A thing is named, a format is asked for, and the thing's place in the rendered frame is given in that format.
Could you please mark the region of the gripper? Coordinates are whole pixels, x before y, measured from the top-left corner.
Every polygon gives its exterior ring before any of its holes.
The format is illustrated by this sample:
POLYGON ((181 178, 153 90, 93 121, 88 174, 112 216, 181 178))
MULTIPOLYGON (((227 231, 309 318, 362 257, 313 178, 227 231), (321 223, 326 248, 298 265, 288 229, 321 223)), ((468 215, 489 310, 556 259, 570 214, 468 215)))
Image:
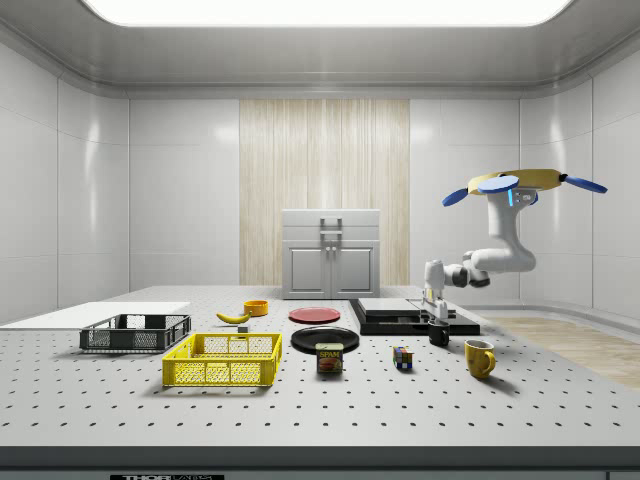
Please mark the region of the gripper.
POLYGON ((442 297, 441 289, 425 287, 423 289, 421 309, 426 311, 431 318, 438 320, 448 319, 448 305, 442 297))

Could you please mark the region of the black mug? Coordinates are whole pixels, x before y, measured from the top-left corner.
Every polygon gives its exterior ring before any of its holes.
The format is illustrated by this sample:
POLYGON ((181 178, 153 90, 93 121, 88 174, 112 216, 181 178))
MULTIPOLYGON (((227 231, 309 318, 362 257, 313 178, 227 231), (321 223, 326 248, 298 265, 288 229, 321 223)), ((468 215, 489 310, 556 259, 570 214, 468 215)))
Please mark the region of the black mug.
POLYGON ((444 320, 432 319, 428 322, 428 334, 432 345, 445 347, 450 341, 450 324, 444 320))

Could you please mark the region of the black stove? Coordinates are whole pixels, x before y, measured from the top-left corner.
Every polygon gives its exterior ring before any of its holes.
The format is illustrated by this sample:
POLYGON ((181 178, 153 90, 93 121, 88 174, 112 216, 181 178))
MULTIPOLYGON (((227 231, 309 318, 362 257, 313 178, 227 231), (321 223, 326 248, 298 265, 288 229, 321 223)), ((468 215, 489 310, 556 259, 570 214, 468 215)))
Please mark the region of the black stove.
POLYGON ((361 298, 351 306, 360 322, 361 335, 428 335, 430 316, 420 299, 361 298))

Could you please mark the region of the yellow mug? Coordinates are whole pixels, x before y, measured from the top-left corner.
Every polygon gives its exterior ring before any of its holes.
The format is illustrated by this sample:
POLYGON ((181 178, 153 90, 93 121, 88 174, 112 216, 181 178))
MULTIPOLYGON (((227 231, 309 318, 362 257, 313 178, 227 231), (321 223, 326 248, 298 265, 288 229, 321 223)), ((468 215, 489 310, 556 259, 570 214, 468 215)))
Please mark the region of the yellow mug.
POLYGON ((482 340, 466 340, 465 358, 470 374, 478 379, 486 379, 496 366, 494 346, 482 340))

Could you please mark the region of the white cabinet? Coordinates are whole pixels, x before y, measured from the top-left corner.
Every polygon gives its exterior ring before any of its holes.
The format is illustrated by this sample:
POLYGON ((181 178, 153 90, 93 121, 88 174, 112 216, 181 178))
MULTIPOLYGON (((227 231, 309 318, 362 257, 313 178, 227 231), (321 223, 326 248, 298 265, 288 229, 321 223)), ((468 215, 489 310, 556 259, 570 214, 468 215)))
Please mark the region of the white cabinet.
POLYGON ((284 209, 283 297, 377 297, 379 217, 378 209, 284 209))

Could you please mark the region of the flat-sided can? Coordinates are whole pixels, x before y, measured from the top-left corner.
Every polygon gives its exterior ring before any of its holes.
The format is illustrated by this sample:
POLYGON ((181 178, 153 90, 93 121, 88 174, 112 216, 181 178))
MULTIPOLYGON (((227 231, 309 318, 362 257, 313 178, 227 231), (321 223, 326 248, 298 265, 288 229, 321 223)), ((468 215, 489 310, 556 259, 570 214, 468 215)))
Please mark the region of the flat-sided can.
POLYGON ((315 345, 317 372, 341 373, 344 368, 343 350, 342 343, 317 343, 315 345))

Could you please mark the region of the red plate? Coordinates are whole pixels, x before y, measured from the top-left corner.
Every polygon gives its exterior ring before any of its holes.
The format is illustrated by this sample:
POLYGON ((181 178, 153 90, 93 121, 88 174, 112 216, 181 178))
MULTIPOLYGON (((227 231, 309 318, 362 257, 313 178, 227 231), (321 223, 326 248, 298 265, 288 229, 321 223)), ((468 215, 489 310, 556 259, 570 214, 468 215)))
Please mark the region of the red plate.
POLYGON ((339 320, 340 312, 328 307, 302 307, 289 312, 289 319, 303 324, 326 324, 339 320))

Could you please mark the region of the black plate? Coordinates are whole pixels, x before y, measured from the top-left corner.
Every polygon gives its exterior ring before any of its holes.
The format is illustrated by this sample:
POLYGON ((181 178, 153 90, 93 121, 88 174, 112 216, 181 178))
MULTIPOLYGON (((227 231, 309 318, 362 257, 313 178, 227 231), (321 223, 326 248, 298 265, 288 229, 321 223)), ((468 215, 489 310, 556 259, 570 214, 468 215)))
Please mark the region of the black plate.
POLYGON ((317 343, 341 343, 344 352, 349 352, 358 347, 359 335, 345 328, 316 326, 294 332, 291 343, 299 351, 308 354, 315 353, 317 343))

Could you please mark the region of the drone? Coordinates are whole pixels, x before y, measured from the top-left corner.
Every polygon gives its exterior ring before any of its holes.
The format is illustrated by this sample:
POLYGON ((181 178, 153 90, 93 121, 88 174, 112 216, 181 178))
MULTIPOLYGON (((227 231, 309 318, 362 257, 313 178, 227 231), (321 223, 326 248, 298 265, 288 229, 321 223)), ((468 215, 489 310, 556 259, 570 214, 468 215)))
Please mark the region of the drone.
POLYGON ((590 180, 569 176, 554 169, 520 169, 506 172, 490 173, 475 177, 468 182, 465 188, 454 191, 442 200, 447 207, 463 200, 468 194, 483 195, 507 192, 509 205, 514 205, 514 193, 516 188, 549 190, 558 187, 561 183, 568 183, 576 187, 604 194, 607 188, 590 180))

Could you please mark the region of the yellow basket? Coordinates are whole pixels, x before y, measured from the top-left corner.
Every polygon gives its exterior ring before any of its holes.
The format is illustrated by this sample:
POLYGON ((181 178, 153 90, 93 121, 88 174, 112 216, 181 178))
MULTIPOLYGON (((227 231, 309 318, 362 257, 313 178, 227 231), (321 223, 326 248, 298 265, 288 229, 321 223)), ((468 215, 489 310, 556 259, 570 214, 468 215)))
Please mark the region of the yellow basket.
POLYGON ((194 333, 162 358, 165 386, 270 386, 280 333, 194 333))

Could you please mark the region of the dark grey basket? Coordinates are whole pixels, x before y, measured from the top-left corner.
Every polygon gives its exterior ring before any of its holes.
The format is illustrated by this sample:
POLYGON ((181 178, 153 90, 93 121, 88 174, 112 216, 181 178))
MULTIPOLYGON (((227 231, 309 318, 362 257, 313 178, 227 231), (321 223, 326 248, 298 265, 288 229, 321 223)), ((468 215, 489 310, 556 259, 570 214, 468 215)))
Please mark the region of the dark grey basket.
POLYGON ((80 348, 91 351, 165 351, 186 337, 191 317, 176 314, 119 314, 80 331, 80 348))

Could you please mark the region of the white board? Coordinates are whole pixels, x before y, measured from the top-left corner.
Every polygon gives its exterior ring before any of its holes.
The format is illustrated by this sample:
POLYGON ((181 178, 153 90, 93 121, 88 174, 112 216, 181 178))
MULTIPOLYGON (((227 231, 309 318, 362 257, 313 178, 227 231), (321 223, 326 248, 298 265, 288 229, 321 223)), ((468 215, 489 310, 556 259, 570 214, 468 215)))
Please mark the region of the white board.
POLYGON ((189 302, 89 302, 25 320, 0 329, 82 329, 118 314, 171 314, 189 302))

